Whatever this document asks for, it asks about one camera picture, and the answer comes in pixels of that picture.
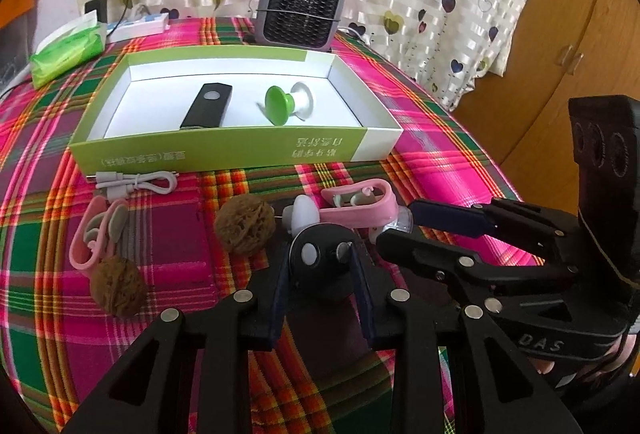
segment gray heater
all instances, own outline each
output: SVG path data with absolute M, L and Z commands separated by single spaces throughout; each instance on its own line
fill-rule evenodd
M 261 45 L 327 51 L 344 0 L 260 0 L 255 41 Z

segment green suction cup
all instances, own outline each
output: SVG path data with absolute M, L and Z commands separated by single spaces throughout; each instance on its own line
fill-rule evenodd
M 264 96 L 264 110 L 271 123 L 284 125 L 289 116 L 295 114 L 302 121 L 311 117 L 315 105 L 315 98 L 305 83 L 299 81 L 287 94 L 277 85 L 270 86 Z
M 277 85 L 271 85 L 264 96 L 264 109 L 267 118 L 274 125 L 284 125 L 296 109 L 293 96 L 285 93 Z

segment wardrobe door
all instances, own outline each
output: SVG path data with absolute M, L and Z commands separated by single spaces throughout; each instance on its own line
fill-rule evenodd
M 549 100 L 580 43 L 595 0 L 528 0 L 513 35 L 504 77 L 488 73 L 454 117 L 502 161 Z
M 533 126 L 502 164 L 525 201 L 575 213 L 578 167 L 573 159 L 568 101 L 571 97 L 600 94 L 626 94 L 640 99 L 638 0 L 596 1 L 569 70 Z

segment open cardboard box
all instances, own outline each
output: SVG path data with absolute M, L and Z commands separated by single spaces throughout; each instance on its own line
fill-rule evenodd
M 264 114 L 271 85 L 304 81 L 312 116 L 283 127 Z M 180 130 L 205 83 L 233 87 L 219 128 Z M 336 55 L 260 46 L 196 46 L 127 54 L 69 143 L 82 173 L 176 172 L 386 158 L 402 128 Z

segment white usb cable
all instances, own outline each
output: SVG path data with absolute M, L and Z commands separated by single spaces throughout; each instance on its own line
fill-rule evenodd
M 147 189 L 156 194 L 170 194 L 178 186 L 178 174 L 174 172 L 159 171 L 150 174 L 121 174 L 120 172 L 96 172 L 95 176 L 87 176 L 87 181 L 95 181 L 97 189 L 107 190 L 107 199 L 113 202 L 116 199 L 126 199 L 131 192 L 139 189 Z M 151 181 L 165 179 L 168 187 L 160 187 Z

